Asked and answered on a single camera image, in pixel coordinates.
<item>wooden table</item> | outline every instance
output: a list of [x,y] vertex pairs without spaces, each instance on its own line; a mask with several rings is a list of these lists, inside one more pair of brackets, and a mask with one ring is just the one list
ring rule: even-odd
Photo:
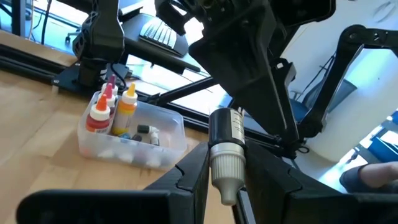
[[[0,43],[63,65],[76,59],[0,31]],[[78,152],[76,127],[87,99],[52,94],[50,85],[0,71],[0,223],[15,223],[27,194],[43,189],[141,190],[164,172],[89,160]],[[186,129],[188,149],[207,135]],[[233,223],[209,186],[205,223]]]

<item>squeeze bottle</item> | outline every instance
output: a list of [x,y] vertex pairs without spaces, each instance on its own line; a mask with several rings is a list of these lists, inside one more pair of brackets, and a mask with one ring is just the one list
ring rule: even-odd
[[108,86],[108,84],[112,84],[112,95],[117,96],[117,95],[118,95],[118,90],[119,90],[119,88],[118,88],[118,86],[116,85],[116,75],[115,75],[115,74],[111,75],[110,78],[109,78],[109,80],[108,80],[108,82],[107,82],[107,83],[104,83],[104,84],[102,85],[101,93],[104,93],[104,92],[105,92],[105,89],[106,89],[106,87]]
[[104,93],[100,93],[98,95],[98,98],[101,98],[101,96],[105,94],[106,95],[106,104],[108,107],[111,109],[111,113],[109,114],[110,119],[112,120],[114,117],[114,112],[116,111],[116,97],[112,94],[112,84],[108,83],[106,85]]
[[87,131],[94,133],[104,133],[109,131],[109,114],[111,109],[106,104],[106,94],[102,94],[101,98],[94,104],[86,119]]
[[112,134],[121,135],[129,132],[132,116],[137,108],[136,84],[132,83],[128,90],[124,91],[119,100],[114,117]]

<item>white cylindrical part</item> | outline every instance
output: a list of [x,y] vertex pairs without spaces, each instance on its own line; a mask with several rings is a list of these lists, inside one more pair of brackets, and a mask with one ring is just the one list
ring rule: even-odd
[[219,143],[210,149],[211,183],[221,194],[221,203],[236,204],[236,194],[244,185],[243,148],[232,142]]

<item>plastic container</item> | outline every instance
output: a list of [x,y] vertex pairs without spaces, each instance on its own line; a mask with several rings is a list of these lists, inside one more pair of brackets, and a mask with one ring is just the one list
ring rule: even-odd
[[131,124],[130,136],[136,134],[138,124],[151,125],[159,129],[160,146],[149,144],[150,136],[141,135],[142,141],[122,139],[107,134],[91,133],[85,129],[86,117],[95,103],[98,93],[93,95],[78,124],[80,153],[89,158],[166,169],[173,166],[187,149],[182,116],[171,110],[138,102]]

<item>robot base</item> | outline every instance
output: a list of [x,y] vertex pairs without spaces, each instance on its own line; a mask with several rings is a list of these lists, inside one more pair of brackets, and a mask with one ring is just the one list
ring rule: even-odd
[[[77,82],[79,75],[80,64],[74,63],[70,67],[66,68],[64,71],[59,73],[52,81],[53,93],[58,93],[59,89],[71,91],[77,93],[81,96],[91,97],[94,92],[99,91],[101,85],[93,88],[80,85]],[[124,78],[129,73],[129,68],[122,64],[114,64],[114,69],[119,73],[119,75]],[[110,65],[108,65],[108,71],[106,72],[106,77],[110,77],[113,74]]]

